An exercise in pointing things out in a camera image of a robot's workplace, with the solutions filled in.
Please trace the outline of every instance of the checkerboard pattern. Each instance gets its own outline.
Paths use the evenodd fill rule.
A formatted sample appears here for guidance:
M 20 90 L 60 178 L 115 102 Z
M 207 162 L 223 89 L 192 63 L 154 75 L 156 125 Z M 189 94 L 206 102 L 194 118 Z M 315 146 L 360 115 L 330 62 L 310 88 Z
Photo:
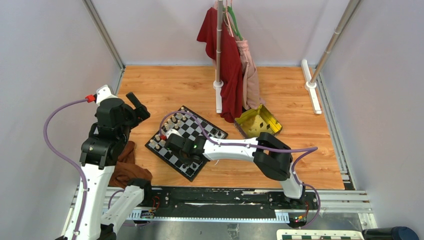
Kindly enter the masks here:
M 228 133 L 223 131 L 222 129 L 218 128 L 217 126 L 213 125 L 197 113 L 191 111 L 186 106 L 182 106 L 184 108 L 185 112 L 190 112 L 194 116 L 196 116 L 197 120 L 200 122 L 200 125 L 204 128 L 205 132 L 208 134 L 209 137 L 214 137 L 218 139 L 226 139 L 228 136 Z M 199 125 L 195 122 L 194 119 L 192 119 L 188 114 L 185 115 L 185 120 L 183 120 L 183 114 L 174 114 L 174 117 L 176 118 L 175 122 L 170 122 L 168 124 L 169 129 L 175 129 L 175 125 L 178 125 L 178 120 L 180 120 L 180 124 L 178 125 L 178 129 L 176 129 L 179 134 L 181 134 L 182 137 L 188 138 L 190 140 L 195 140 L 196 137 L 202 133 L 202 130 L 200 129 Z M 164 126 L 162 126 L 162 130 L 164 133 L 166 133 L 166 129 Z M 183 165 L 183 163 L 172 154 L 172 152 L 164 147 L 165 141 L 159 140 L 157 141 L 155 139 L 155 135 L 159 134 L 159 131 L 156 132 L 151 139 L 145 144 L 146 148 L 148 148 L 150 151 L 152 151 L 154 154 L 156 154 L 160 159 L 165 161 L 169 166 L 171 166 L 173 169 L 178 171 L 181 175 L 183 175 L 186 179 L 190 180 L 190 182 L 193 182 L 197 174 L 202 170 L 202 168 L 205 166 L 206 161 L 202 163 L 193 163 L 189 167 L 186 167 Z
M 345 239 L 345 240 L 357 240 L 357 239 L 360 239 L 360 238 L 356 238 L 356 237 L 350 237 L 350 236 L 305 236 L 305 235 L 302 235 L 302 236 L 299 236 L 299 235 L 283 235 L 282 236 L 282 239 L 283 240 L 297 240 L 297 239 L 319 239 L 319 240 L 321 240 L 321 239 L 331 239 L 331 240 L 335 240 L 335 239 L 338 239 L 338 240 L 343 240 L 343 239 Z
M 360 231 L 351 230 L 303 230 L 303 229 L 278 229 L 277 240 L 297 239 L 329 239 L 329 240 L 364 240 Z

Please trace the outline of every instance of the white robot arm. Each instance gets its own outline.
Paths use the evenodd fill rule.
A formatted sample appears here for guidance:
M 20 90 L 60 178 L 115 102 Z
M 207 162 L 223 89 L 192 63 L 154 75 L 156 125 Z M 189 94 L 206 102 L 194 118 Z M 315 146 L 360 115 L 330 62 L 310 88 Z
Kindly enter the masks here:
M 152 186 L 144 179 L 128 182 L 122 196 L 102 215 L 103 202 L 109 180 L 115 170 L 118 156 L 128 142 L 132 128 L 150 117 L 138 99 L 131 92 L 127 98 L 134 104 L 132 109 L 115 96 L 109 86 L 96 91 L 97 122 L 91 126 L 88 139 L 81 146 L 81 169 L 87 180 L 84 195 L 80 184 L 75 202 L 74 214 L 62 240 L 116 239 L 116 234 L 131 211 L 144 199 L 149 199 Z M 76 224 L 79 229 L 74 232 Z
M 270 152 L 267 154 L 263 150 L 253 147 L 260 145 L 290 149 L 267 132 L 262 132 L 259 137 L 243 140 L 210 137 L 212 140 L 210 141 L 199 135 L 192 141 L 184 139 L 175 129 L 170 129 L 166 132 L 166 137 L 165 147 L 170 149 L 174 155 L 179 156 L 188 166 L 193 162 L 204 160 L 231 159 L 252 162 L 266 177 L 279 181 L 286 197 L 298 200 L 303 196 L 305 188 L 301 182 L 297 182 L 295 179 L 292 172 L 293 158 L 290 153 Z

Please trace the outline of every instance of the yellow container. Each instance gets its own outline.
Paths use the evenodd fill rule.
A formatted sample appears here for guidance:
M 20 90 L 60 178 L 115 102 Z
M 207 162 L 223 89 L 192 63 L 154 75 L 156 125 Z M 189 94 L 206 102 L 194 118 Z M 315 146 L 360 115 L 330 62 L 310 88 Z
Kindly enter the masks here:
M 277 136 L 283 127 L 271 112 L 263 105 L 257 109 L 249 109 L 234 121 L 235 128 L 246 139 L 259 137 L 262 132 Z

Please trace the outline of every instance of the brown cloth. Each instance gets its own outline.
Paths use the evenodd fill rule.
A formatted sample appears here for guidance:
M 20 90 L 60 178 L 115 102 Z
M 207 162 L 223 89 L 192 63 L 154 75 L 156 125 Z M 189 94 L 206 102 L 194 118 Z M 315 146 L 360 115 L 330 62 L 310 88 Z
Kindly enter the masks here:
M 152 180 L 152 174 L 149 170 L 136 165 L 135 146 L 135 142 L 128 141 L 123 152 L 119 155 L 115 170 L 109 180 L 110 186 L 124 189 L 131 179 Z

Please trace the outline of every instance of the white wall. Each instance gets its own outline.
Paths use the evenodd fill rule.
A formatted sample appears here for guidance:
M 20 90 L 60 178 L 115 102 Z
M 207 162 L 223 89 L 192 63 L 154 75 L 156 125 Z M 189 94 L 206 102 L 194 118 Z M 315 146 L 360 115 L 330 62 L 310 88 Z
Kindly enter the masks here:
M 0 239 L 55 239 L 79 177 L 47 148 L 44 121 L 120 72 L 81 0 L 1 1 L 0 33 Z M 78 161 L 95 110 L 59 113 L 53 145 Z
M 213 0 L 93 2 L 126 64 L 211 64 L 196 38 Z M 257 65 L 299 65 L 303 58 L 316 64 L 347 2 L 234 0 L 233 9 Z
M 366 0 L 324 80 L 354 179 L 380 227 L 424 238 L 424 1 Z

